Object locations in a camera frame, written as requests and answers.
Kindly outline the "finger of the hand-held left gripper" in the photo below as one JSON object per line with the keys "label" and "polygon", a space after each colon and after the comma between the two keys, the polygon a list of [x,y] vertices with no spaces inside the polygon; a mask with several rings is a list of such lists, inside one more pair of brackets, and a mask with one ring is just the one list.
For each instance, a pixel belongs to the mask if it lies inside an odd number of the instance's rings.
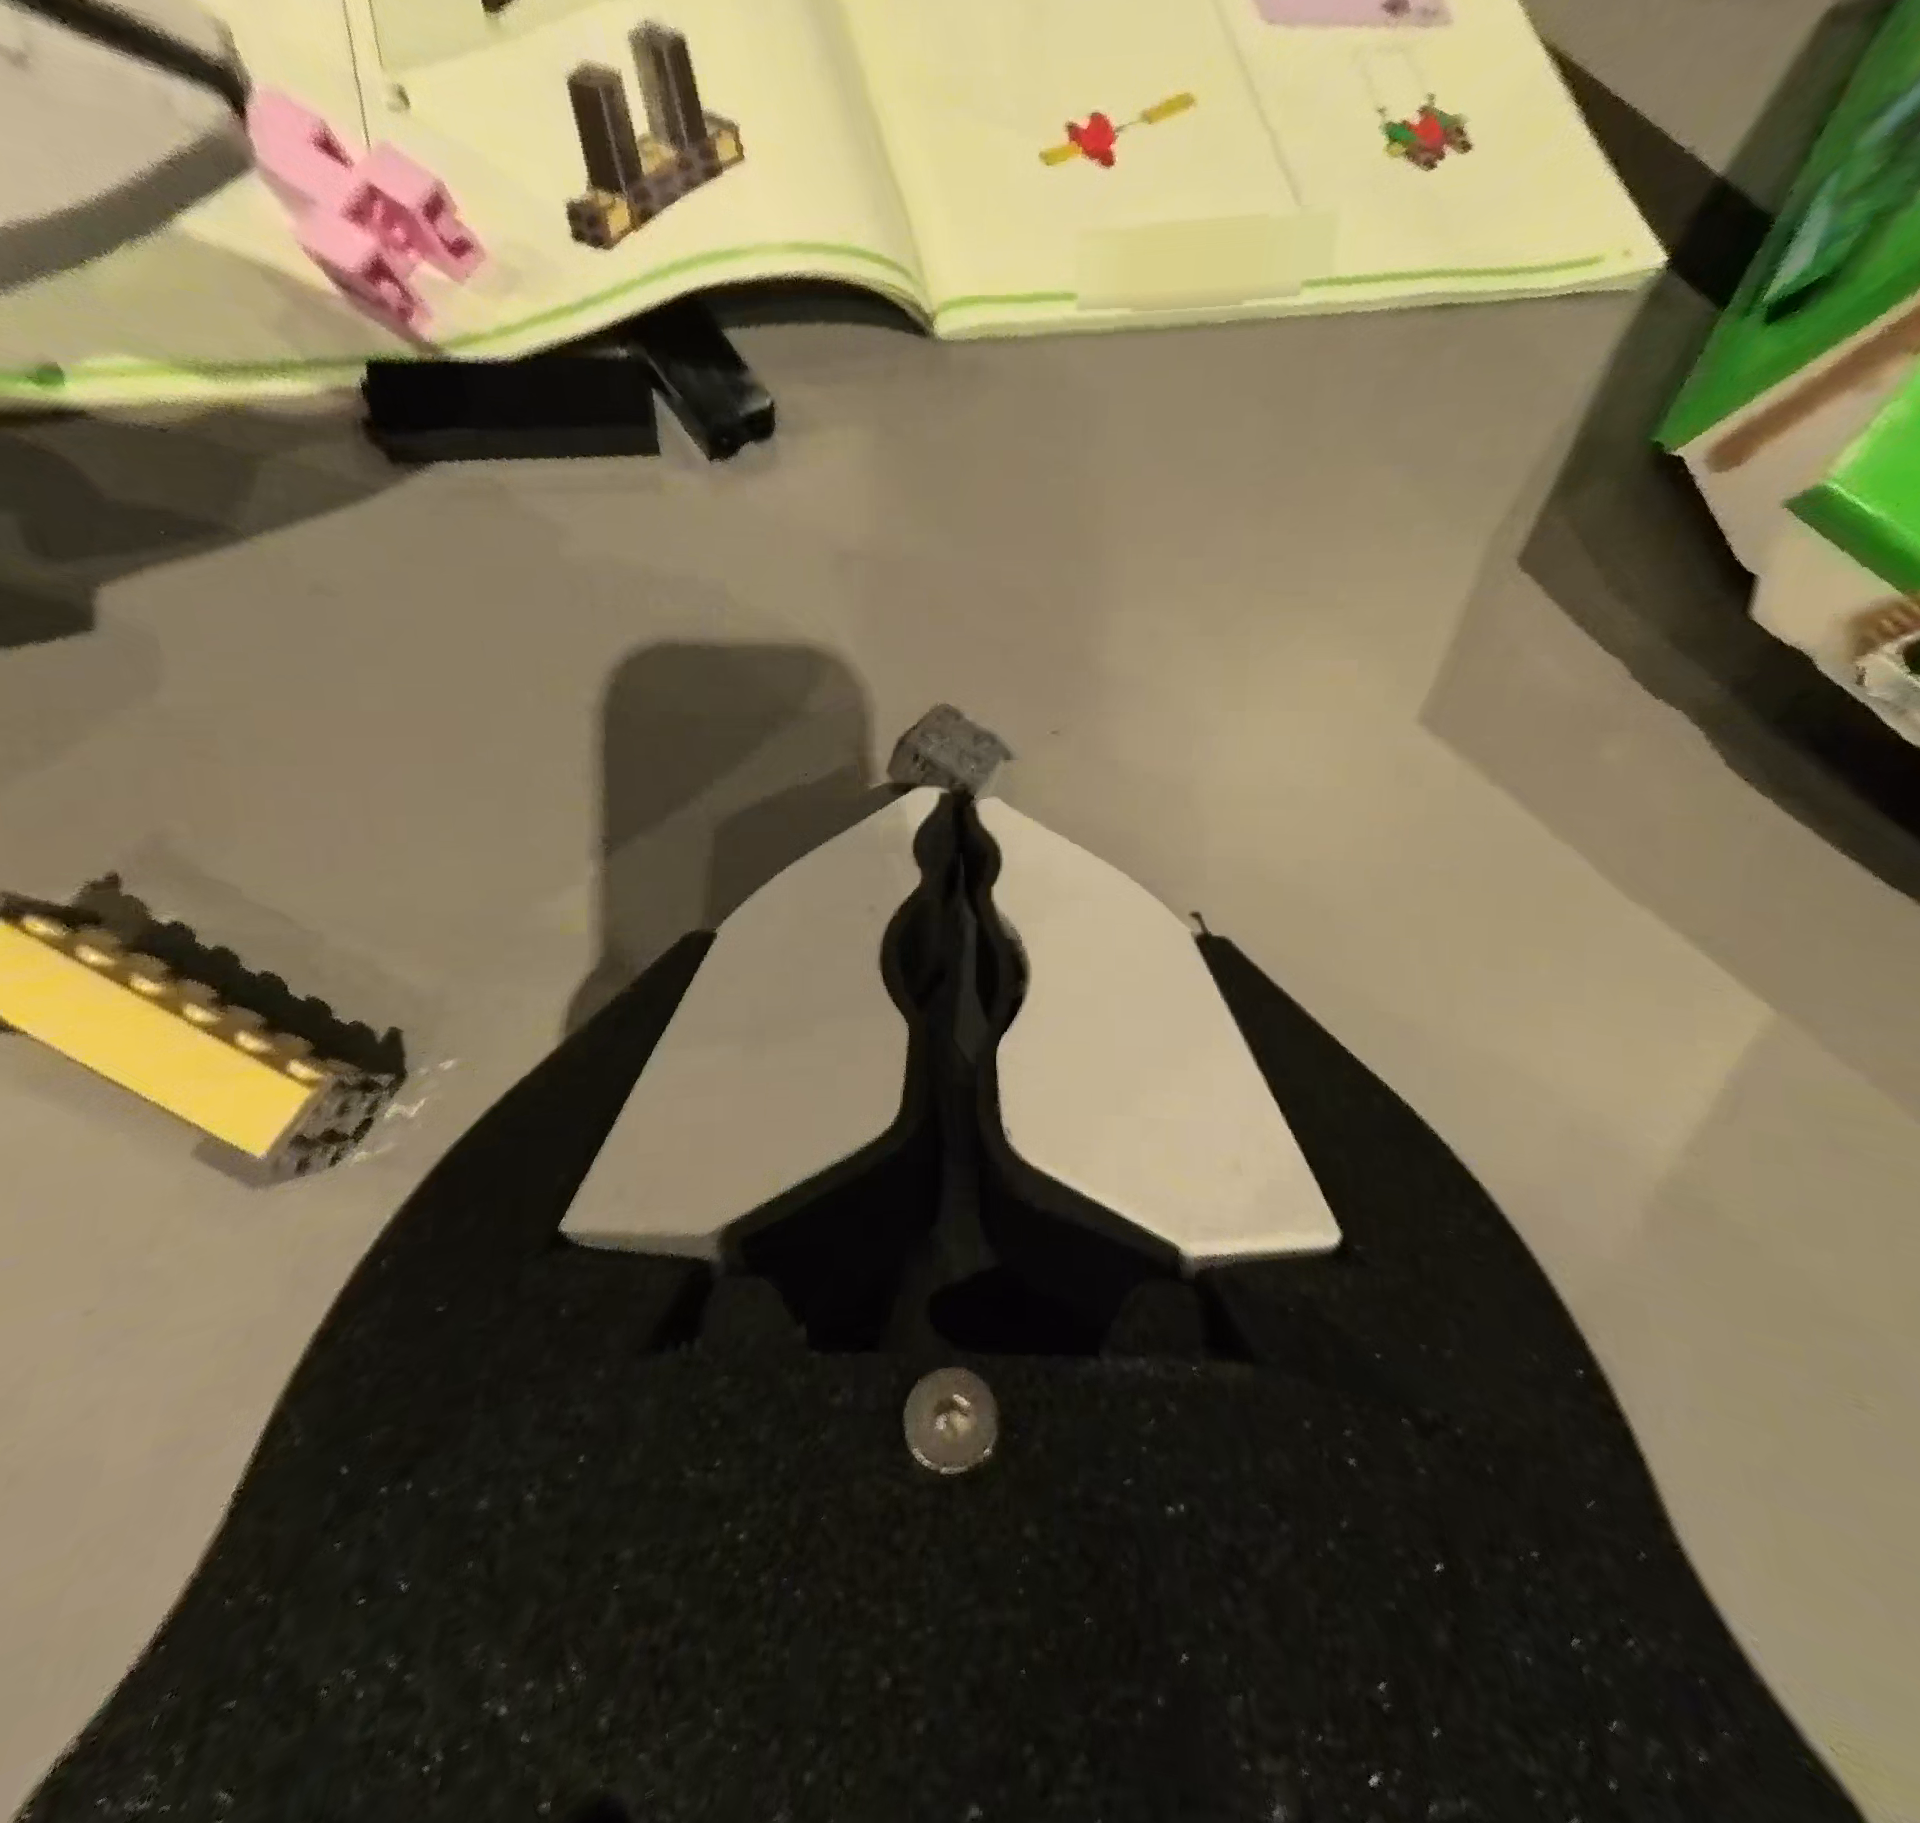
{"label": "finger of the hand-held left gripper", "polygon": [[203,0],[0,0],[0,282],[86,269],[255,171]]}

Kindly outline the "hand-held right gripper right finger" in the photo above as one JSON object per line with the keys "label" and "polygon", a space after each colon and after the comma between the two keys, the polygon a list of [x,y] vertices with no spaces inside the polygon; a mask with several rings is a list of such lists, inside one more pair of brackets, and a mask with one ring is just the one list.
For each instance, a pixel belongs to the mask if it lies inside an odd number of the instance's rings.
{"label": "hand-held right gripper right finger", "polygon": [[957,830],[1010,1192],[1171,1269],[1338,1255],[1338,1213],[1205,929],[1004,796],[975,796]]}

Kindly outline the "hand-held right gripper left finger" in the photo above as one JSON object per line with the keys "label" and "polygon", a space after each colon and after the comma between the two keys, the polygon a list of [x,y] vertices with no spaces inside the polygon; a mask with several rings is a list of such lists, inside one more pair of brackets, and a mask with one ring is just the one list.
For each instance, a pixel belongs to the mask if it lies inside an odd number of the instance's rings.
{"label": "hand-held right gripper left finger", "polygon": [[721,918],[565,1241],[725,1262],[782,1195],[903,1133],[953,1006],[953,891],[957,796],[914,780]]}

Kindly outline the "yellow and black brick block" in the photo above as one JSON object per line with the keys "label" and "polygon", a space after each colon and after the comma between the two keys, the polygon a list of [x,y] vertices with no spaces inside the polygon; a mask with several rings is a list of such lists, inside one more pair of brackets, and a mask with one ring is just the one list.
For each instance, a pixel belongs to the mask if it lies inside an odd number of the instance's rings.
{"label": "yellow and black brick block", "polygon": [[147,909],[121,879],[94,879],[72,899],[0,899],[0,1021],[194,1122],[243,1183],[264,1183],[264,1156],[306,1095],[287,1078],[298,1056],[414,1066],[397,1026],[372,1026]]}

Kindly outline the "pink brick pig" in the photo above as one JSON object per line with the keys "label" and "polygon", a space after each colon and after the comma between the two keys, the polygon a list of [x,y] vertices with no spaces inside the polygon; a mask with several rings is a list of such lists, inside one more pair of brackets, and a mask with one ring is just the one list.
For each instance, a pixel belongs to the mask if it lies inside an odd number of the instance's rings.
{"label": "pink brick pig", "polygon": [[487,240],[460,223],[449,179],[435,179],[392,141],[348,152],[315,104],[277,83],[250,91],[243,138],[315,269],[357,310],[428,347],[435,335],[417,269],[438,269],[449,282],[470,282],[487,269]]}

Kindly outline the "black long brick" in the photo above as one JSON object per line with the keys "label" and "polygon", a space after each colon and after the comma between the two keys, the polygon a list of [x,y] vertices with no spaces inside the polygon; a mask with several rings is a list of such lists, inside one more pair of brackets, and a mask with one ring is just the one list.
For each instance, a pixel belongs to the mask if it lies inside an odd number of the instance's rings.
{"label": "black long brick", "polygon": [[606,463],[659,454],[641,356],[545,347],[510,362],[372,362],[364,436],[381,463]]}
{"label": "black long brick", "polygon": [[736,463],[778,439],[770,387],[707,307],[645,310],[641,356],[651,372],[651,398],[678,415],[678,429],[698,439],[707,463]]}

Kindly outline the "pale green instruction booklet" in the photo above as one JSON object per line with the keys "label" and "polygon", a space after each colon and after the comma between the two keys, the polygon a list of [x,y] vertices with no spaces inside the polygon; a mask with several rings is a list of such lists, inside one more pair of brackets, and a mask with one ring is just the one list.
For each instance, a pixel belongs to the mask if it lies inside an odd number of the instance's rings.
{"label": "pale green instruction booklet", "polygon": [[940,345],[1633,292],[1662,269],[1521,0],[203,0],[250,83],[449,179],[428,347],[250,171],[7,282],[7,398],[330,394],[826,276]]}

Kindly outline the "green and white toy box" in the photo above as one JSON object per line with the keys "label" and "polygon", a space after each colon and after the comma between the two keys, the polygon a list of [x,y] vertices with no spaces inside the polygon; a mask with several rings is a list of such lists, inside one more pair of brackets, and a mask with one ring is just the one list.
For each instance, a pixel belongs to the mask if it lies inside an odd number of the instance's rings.
{"label": "green and white toy box", "polygon": [[1655,446],[1751,621],[1920,737],[1920,0],[1897,0],[1724,307]]}

